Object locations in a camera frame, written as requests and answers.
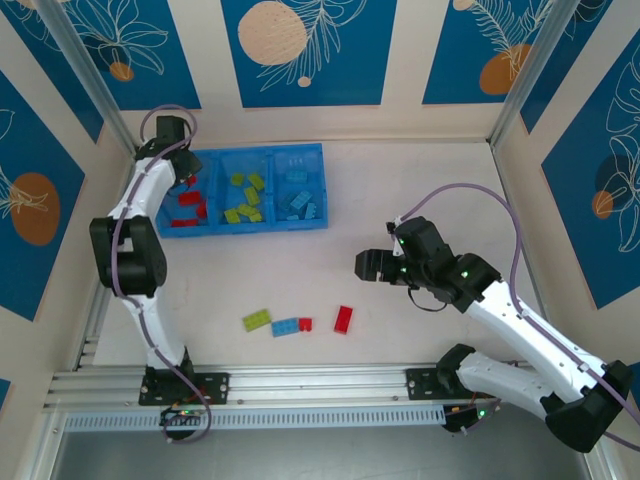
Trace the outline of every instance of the green lego brick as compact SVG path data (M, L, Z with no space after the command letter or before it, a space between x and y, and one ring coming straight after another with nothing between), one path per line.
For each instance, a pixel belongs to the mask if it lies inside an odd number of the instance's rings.
M244 189L244 196L247 197L247 202L252 207L260 203L260 197L258 196L258 192L253 187L247 187Z
M251 215L255 215L256 213L260 213L260 211L255 207L250 207L246 203L241 203L236 207L238 213L240 215L244 215L245 217L250 217Z
M271 314L269 314L269 310L265 308L259 312L247 315L242 319L242 322L244 323L244 328L247 332L251 332L256 328L264 327L271 323Z
M235 208L225 210L224 216L227 218L227 222L229 223L240 223L240 217L238 216L238 212Z
M249 175L249 183L255 187L256 190L264 190L264 180L257 173L252 173Z
M244 174L243 173L234 173L231 175L231 185L234 187L241 187L244 183Z

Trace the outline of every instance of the blue lego brick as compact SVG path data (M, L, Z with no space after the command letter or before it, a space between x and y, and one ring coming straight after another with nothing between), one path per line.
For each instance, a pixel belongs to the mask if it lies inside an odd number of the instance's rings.
M285 179L289 183L307 183L307 172L304 170L289 170Z
M305 220L311 220L316 216L316 204L310 203L307 205L307 211L304 214Z
M288 318L286 320L271 322L271 331L273 332L274 337L282 337L283 335L298 333L300 331L298 319Z
M198 218L201 205L183 207L177 196L186 191L178 186L167 195L155 219L162 237L201 237L208 235L230 235L237 233L283 232L315 230L329 226L327 186L321 144L282 145L250 148L198 150L195 155L202 162L191 190L198 190L206 199L207 218L200 219L197 226L173 227L174 220ZM306 183L291 183L289 172L304 172ZM229 223L224 212L247 203L244 188L234 186L234 175L244 175L246 187L249 175L257 174L264 181L264 189L258 193L260 203L255 206L262 221L252 222L250 216L241 215L240 223ZM291 209L291 203L302 191L311 195L300 210ZM308 203L314 203L313 219L305 220ZM298 215L297 220L287 217Z
M303 190L293 199L293 202L291 202L291 210L298 214L301 213L302 209L309 203L309 200L311 200L311 194Z

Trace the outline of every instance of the lego brick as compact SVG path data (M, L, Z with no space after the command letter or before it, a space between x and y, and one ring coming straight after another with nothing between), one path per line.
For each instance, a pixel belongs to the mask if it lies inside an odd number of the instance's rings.
M244 183L244 174L243 173L234 173L231 175L231 185L234 187L241 187Z
M274 337L282 337L283 335L290 335L292 333L298 333L300 328L298 327L297 318L288 318L286 320L279 320L271 324L271 331Z
M190 218L188 220L172 220L171 226L172 227L197 227L198 219Z
M249 183L254 186L254 188L258 191L264 190L264 180L257 173L252 173L249 175Z
M285 175L289 183L307 183L307 172L304 170L289 170Z
M202 202L202 195L197 190L195 192L184 192L178 195L178 203L181 207L198 205Z
M313 326L313 319L311 318L299 318L298 328L301 332L310 332Z
M336 318L336 324L333 327L333 331L346 335L347 330L349 330L349 323L351 322L352 313L353 308L340 306L340 311L338 312L338 317Z
M202 202L198 205L198 208L196 208L196 215L198 218L202 218L203 220L207 218L207 202Z
M288 212L289 208L291 207L291 202L293 202L294 198L296 198L295 193L287 193L287 195L285 195L285 197L280 200L280 203L278 203L278 207L280 208L280 210Z
M244 189L244 196L247 197L247 202L252 207L260 203L260 197L258 196L258 192L253 187L247 187Z
M307 205L307 211L304 214L304 219L305 220L311 220L313 218L316 217L316 204L315 203L309 203Z
M247 315L242 319L242 322L244 323L244 328L247 332L251 332L256 328L260 328L271 323L271 314L269 313L269 310L265 308L264 310Z
M224 216L227 219L228 223L240 223L240 216L235 208L230 208L229 210L225 210Z
M251 215L255 215L256 213L260 213L260 210L258 210L255 207L250 207L246 203L241 203L240 205L238 205L236 207L236 210L238 210L238 213L240 215L244 215L245 217L250 217Z
M296 198L293 199L293 202L291 202L291 210L298 214L302 213L302 210L309 200L311 200L311 194L306 190L303 190Z

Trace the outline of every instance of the beige circle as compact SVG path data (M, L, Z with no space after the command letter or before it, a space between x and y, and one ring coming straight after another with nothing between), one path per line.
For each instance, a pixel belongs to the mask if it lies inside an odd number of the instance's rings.
M58 3L65 3L65 2L68 2L68 1L69 0L58 0ZM16 0L16 2L18 2L23 7L27 7L30 10L35 10L36 9L36 6L33 4L33 0Z
M244 53L260 65L281 65L294 60L307 46L307 30L287 5L260 2L245 13L238 24Z
M476 0L453 0L453 8L456 10L468 10L473 7Z

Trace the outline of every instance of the purple cable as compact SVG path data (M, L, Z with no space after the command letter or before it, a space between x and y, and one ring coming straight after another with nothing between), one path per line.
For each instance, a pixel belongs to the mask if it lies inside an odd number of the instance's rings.
M178 148L180 148L180 147L182 147L184 145L187 145L193 139L193 137L195 136L196 132L198 131L198 122L196 121L196 118L193 116L193 114L189 110L185 109L184 107L181 107L180 105L175 105L175 104L161 105L161 106L156 107L153 110L149 111L149 113L147 113L145 115L145 117L143 118L143 120L142 120L142 123L140 125L140 138L141 138L141 140L143 142L144 142L144 137L143 137L144 127L146 126L146 123L149 120L149 118L151 118L151 116L154 113L158 112L159 110L168 110L168 109L177 109L177 110L181 110L181 111L185 112L191 119L192 130L184 140L181 140L181 141L179 141L179 142L177 142L177 143L165 148L158 155L156 155L149 162L149 164L145 167L144 172L138 175L138 177L136 178L133 186L131 187L131 191L129 192L129 195L127 196L127 199L126 199L126 206L122 209L122 212L120 213L120 217L118 218L118 221L116 223L116 226L115 226L115 229L114 229L114 232L113 232L113 240L111 242L111 281L113 283L113 290L114 290L116 296L118 298L122 299L122 300L126 300L128 302L131 302L134 307L136 307L137 309L140 310L140 313L138 314L138 319L140 320L140 328L142 330L142 335L144 336L145 341L149 345L149 348L153 349L154 353L160 359L160 361L162 363L164 363L167 366L167 368L169 370L171 370L180 380L182 380L182 382L184 382L184 384L187 385L187 387L189 387L190 390L193 391L193 393L198 397L198 400L200 400L200 402L202 403L202 405L205 407L205 409L207 411L207 427L205 428L205 430L203 431L202 434L200 434L200 435L198 435L197 437L194 437L194 438L188 438L188 439L183 439L183 440L179 440L179 441L174 441L167 434L167 427L171 423L173 423L172 420L174 418L176 418L177 416L176 417L172 417L167 422L165 422L165 425L164 425L164 427L162 429L162 434L164 435L164 437L169 442L173 442L173 443L182 445L182 444L189 444L189 443L196 442L196 441L204 438L207 435L207 433L211 429L211 424L213 423L213 415L211 413L211 407L209 406L209 402L207 402L207 399L204 398L204 395L202 394L202 392L200 392L198 387L196 387L193 384L193 382L191 382L191 380L189 380L180 370L178 370L169 361L169 359L167 359L167 357L165 357L158 350L158 347L155 345L155 343L153 342L153 339L151 338L151 335L149 334L149 329L147 328L147 322L145 321L144 314L142 313L142 309L141 309L142 305L136 299L131 298L131 297L127 297L122 292L122 288L120 287L120 280L118 278L118 240L120 238L120 232L122 231L122 225L124 224L124 219L126 218L127 213L129 212L129 208L131 206L131 203L133 202L133 199L134 199L136 193L138 192L138 189L140 188L140 185L144 181L147 173L149 173L149 171L151 171L151 169L155 166L156 163L158 163L162 159L162 157L164 157L167 153L172 152L173 150L176 150L176 149L178 149Z
M533 320L530 316L526 315L524 313L524 309L520 305L520 300L518 299L518 295L516 292L516 273L518 271L518 262L520 261L520 252L522 251L522 229L520 227L520 221L518 220L516 213L514 212L513 208L511 208L511 205L509 205L505 199L503 199L500 195L498 195L493 190L487 187L483 187L482 185L477 185L475 183L451 183L448 185L443 185L440 188L437 188L436 190L431 192L429 195L424 197L420 201L420 203L418 203L415 207L413 207L405 215L403 215L401 220L402 221L407 220L409 217L415 214L420 208L422 208L424 204L426 204L433 197L435 197L441 192L444 192L445 190L450 190L453 188L469 188L472 190L479 190L481 192L484 192L487 195L493 197L495 200L497 200L505 208L505 210L507 210L507 212L509 213L509 216L511 217L511 221L513 222L513 227L516 232L516 247L515 247L515 252L513 254L511 271L509 274L509 294L511 295L511 301L513 302L513 306L516 308L516 311L520 314L520 316L529 325L531 325L531 327L533 327L534 330L536 330L538 333L540 333L540 335L542 335L544 338L546 338L552 344L554 344L557 348L559 348L560 351L562 351L562 353L567 355L576 364L577 367L582 366L584 362L582 362L580 357L578 357L573 351L571 351L571 349L566 347L562 342L556 339L553 335L547 332L547 330L544 327L542 327L538 322ZM629 404L629 402L627 402L624 398L622 398L622 396L607 381L605 381L604 378L602 378L600 375L594 372L591 368L587 369L587 374L591 378L593 378L596 382L598 382L620 405L622 405L622 407L629 413L629 415L631 415L631 417L635 420L635 422L640 426L640 413L635 411L631 406L631 404ZM618 442L620 445L623 445L632 450L635 450L636 452L640 452L640 446L635 445L627 440L624 440L613 433L605 432L604 435L610 438L611 440Z

